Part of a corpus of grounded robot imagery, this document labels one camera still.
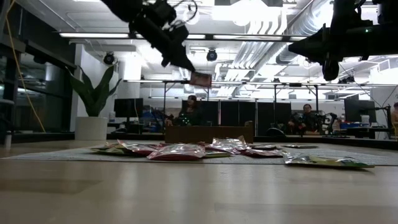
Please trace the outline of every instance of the robotic arm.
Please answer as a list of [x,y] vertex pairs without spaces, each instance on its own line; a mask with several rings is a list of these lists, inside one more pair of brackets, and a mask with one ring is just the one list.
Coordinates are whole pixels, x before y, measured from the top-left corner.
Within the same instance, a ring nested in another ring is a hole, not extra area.
[[334,0],[330,28],[325,25],[316,34],[289,45],[293,53],[322,65],[323,77],[332,81],[339,74],[338,62],[344,57],[398,53],[398,1],[372,0],[378,5],[378,25],[361,19],[366,0]]
[[162,53],[162,66],[168,64],[195,71],[182,42],[188,37],[184,21],[176,20],[174,7],[167,1],[156,0],[154,4],[142,0],[102,0],[122,21],[129,23],[129,33],[145,38],[152,48]]

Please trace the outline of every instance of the dark jacket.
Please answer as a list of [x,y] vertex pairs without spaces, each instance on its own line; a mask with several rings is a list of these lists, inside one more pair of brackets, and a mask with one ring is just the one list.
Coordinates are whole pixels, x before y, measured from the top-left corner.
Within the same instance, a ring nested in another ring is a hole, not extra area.
[[187,108],[183,108],[178,114],[180,122],[187,126],[199,126],[203,124],[203,115],[200,108],[195,108],[192,112],[187,112]]

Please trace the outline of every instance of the man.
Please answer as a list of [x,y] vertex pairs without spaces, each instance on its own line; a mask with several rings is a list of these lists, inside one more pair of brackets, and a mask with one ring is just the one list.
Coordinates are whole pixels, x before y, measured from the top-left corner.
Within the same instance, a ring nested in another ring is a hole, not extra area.
[[292,119],[289,121],[289,126],[294,129],[294,132],[306,132],[315,133],[318,132],[318,119],[317,116],[312,113],[312,106],[306,104],[303,106],[304,114],[301,117],[297,117],[297,114],[292,115]]
[[396,136],[398,135],[398,102],[394,103],[394,111],[391,113],[391,122],[395,127]]

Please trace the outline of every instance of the desk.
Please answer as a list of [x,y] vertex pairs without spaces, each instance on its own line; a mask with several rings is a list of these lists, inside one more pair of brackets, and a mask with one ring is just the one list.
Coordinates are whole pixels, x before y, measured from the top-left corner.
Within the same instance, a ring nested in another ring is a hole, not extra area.
[[391,129],[388,128],[369,128],[369,127],[358,127],[358,128],[347,128],[347,135],[355,136],[356,138],[369,138],[375,139],[376,132],[386,132],[388,135],[391,133]]

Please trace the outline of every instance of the floor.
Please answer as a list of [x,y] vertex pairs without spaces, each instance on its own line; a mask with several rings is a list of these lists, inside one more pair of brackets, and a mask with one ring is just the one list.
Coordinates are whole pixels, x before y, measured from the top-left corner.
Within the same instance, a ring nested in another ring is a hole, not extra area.
[[[99,143],[15,144],[0,156]],[[0,161],[1,224],[398,223],[397,192],[398,167]]]

